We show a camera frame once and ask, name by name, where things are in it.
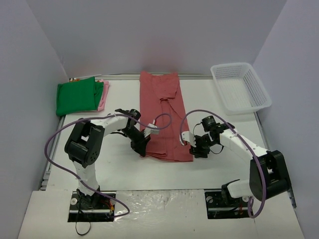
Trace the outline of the red t shirt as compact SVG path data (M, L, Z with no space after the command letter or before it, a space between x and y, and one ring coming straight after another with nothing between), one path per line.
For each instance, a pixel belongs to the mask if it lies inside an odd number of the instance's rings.
M152 134L146 147L146 156L169 162L192 162L189 146L181 145L179 133L188 131L185 108L177 73L152 75L140 73L140 121L155 122L164 127Z

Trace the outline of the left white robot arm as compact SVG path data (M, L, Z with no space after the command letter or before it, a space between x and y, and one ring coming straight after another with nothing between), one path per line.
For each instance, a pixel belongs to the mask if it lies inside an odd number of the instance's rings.
M146 155L146 146L150 141L150 134L135 127L135 120L141 117L139 111L115 110L119 117L103 120L88 120L75 124L64 151L73 162L76 174L80 177L78 183L78 205L84 210L98 209L107 200L97 192L100 186L96 179L95 162L101 151L103 138L114 132L121 132L131 140L131 149L140 156Z

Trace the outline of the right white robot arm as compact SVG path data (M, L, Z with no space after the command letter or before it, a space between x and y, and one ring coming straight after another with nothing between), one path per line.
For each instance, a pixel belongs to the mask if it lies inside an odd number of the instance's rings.
M253 197L267 200L292 189L284 156L278 150L270 151L242 136L230 123L217 123L213 116L200 123L205 134L195 135L184 131L181 139L190 144L190 154L196 158L207 158L211 147L220 145L239 156L249 166L246 180L236 179L221 187L221 200L228 206L239 199Z

